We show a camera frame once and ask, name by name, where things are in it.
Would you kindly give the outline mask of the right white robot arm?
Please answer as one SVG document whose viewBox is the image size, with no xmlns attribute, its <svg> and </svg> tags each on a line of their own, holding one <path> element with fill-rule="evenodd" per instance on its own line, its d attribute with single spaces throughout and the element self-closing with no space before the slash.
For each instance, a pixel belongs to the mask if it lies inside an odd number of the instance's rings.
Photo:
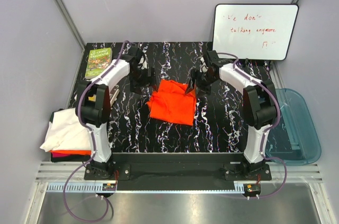
<svg viewBox="0 0 339 224">
<path fill-rule="evenodd" d="M 238 65 L 239 58 L 225 53 L 232 59 L 221 59 L 220 53 L 207 51 L 200 69 L 191 69 L 185 94 L 209 95 L 211 85 L 220 80 L 230 84 L 243 96 L 243 120 L 248 125 L 247 143 L 239 171 L 243 178 L 254 179 L 269 160 L 265 147 L 270 131 L 280 122 L 280 106 L 275 86 L 271 80 L 262 81 L 244 72 Z"/>
</svg>

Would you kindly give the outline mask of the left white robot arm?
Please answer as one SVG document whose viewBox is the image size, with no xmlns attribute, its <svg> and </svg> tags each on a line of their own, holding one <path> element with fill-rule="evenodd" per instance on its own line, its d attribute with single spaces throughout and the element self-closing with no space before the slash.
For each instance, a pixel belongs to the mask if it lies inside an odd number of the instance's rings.
<svg viewBox="0 0 339 224">
<path fill-rule="evenodd" d="M 120 52 L 104 72 L 78 85 L 75 113 L 89 133 L 91 147 L 91 157 L 86 166 L 104 180 L 114 174 L 108 137 L 112 106 L 110 90 L 125 77 L 129 78 L 133 93 L 140 94 L 143 87 L 158 90 L 155 68 L 148 65 L 146 54 L 138 47 L 131 47 L 126 55 Z"/>
</svg>

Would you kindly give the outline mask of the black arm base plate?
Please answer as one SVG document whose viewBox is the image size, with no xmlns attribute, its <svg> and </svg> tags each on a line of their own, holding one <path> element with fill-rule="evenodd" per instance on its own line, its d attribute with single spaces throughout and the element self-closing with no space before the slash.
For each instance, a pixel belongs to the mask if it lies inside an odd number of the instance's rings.
<svg viewBox="0 0 339 224">
<path fill-rule="evenodd" d="M 269 165 L 265 161 L 249 164 L 242 153 L 114 153 L 105 173 L 92 164 L 86 166 L 86 180 L 123 181 L 146 175 L 160 177 L 207 177 L 227 181 L 270 181 Z"/>
</svg>

